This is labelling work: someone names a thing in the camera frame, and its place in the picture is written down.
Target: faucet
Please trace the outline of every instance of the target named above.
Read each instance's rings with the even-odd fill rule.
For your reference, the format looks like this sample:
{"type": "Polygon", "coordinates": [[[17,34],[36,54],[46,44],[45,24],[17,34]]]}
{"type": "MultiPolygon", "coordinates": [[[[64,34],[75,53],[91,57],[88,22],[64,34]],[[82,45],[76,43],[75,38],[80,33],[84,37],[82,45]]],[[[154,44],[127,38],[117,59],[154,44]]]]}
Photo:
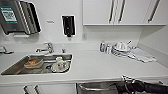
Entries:
{"type": "Polygon", "coordinates": [[[44,43],[44,44],[47,44],[47,49],[37,49],[36,52],[48,51],[50,54],[54,52],[52,43],[44,43]]]}

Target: kitchen counter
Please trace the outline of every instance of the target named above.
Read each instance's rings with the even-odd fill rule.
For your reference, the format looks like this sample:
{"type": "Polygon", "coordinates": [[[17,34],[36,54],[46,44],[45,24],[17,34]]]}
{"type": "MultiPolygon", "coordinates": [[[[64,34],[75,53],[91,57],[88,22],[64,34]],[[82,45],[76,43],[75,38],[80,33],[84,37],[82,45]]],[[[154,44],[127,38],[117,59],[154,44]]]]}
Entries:
{"type": "MultiPolygon", "coordinates": [[[[37,53],[15,52],[1,55],[0,72],[2,73],[8,69],[24,56],[33,54],[37,53]]],[[[72,62],[70,70],[66,73],[1,75],[0,85],[108,81],[121,79],[122,75],[133,78],[168,78],[168,68],[157,62],[142,63],[134,59],[117,57],[113,54],[105,54],[96,50],[73,50],[70,54],[72,54],[72,62]]]]}

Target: soap dispenser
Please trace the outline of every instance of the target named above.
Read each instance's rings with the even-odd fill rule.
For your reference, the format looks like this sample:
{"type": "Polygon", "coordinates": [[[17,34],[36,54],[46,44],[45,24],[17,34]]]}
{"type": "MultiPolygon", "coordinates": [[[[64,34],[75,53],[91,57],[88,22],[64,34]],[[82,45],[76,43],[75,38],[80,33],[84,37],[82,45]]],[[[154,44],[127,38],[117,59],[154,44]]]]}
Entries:
{"type": "Polygon", "coordinates": [[[62,16],[62,19],[64,34],[67,35],[67,37],[72,37],[72,35],[75,35],[74,16],[62,16]]]}

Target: sink basin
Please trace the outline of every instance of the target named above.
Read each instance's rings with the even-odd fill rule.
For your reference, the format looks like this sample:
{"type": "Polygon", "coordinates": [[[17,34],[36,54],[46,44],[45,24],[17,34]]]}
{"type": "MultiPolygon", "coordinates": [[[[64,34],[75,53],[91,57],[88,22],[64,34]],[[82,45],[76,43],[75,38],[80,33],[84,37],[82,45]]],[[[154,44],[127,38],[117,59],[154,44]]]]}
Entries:
{"type": "Polygon", "coordinates": [[[45,74],[45,73],[66,73],[69,71],[71,64],[72,55],[29,55],[22,58],[16,64],[5,70],[1,75],[21,75],[21,74],[45,74]],[[62,72],[53,72],[51,66],[56,63],[56,58],[62,57],[64,61],[67,61],[69,64],[68,68],[62,72]],[[43,65],[40,68],[25,68],[24,64],[27,63],[30,59],[43,59],[43,65]]]}

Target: white cabinet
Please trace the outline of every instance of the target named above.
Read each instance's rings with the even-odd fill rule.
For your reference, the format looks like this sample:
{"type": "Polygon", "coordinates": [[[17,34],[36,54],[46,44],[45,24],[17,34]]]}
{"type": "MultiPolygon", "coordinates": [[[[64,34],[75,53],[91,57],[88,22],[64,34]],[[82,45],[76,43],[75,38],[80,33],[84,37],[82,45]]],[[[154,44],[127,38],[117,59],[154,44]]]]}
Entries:
{"type": "Polygon", "coordinates": [[[0,86],[0,94],[77,94],[76,84],[0,86]]]}
{"type": "Polygon", "coordinates": [[[35,94],[33,86],[0,86],[0,94],[35,94]]]}
{"type": "Polygon", "coordinates": [[[83,25],[166,25],[167,5],[168,0],[83,0],[83,25]]]}
{"type": "Polygon", "coordinates": [[[77,94],[76,84],[37,85],[37,94],[77,94]]]}
{"type": "Polygon", "coordinates": [[[113,25],[117,0],[83,0],[83,25],[113,25]]]}
{"type": "Polygon", "coordinates": [[[168,0],[151,0],[144,25],[168,24],[168,0]]]}
{"type": "Polygon", "coordinates": [[[151,0],[118,0],[114,25],[142,25],[151,0]]]}

